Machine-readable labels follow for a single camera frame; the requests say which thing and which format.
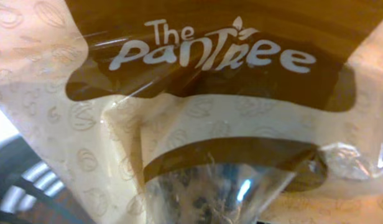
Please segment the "grey plastic basket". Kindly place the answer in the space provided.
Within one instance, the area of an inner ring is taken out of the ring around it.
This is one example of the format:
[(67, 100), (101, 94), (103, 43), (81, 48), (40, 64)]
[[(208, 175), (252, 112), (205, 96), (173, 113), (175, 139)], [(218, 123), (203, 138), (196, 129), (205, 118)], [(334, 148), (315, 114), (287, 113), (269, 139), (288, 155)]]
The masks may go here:
[(93, 222), (21, 136), (0, 142), (0, 223)]

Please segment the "beige Pantree snack bag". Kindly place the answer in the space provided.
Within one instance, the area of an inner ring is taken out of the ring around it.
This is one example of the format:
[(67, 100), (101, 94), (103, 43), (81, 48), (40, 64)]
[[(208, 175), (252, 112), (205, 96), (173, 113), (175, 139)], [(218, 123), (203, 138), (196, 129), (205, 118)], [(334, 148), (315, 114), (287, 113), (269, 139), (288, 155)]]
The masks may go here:
[(0, 110), (96, 223), (383, 223), (383, 1), (0, 0)]

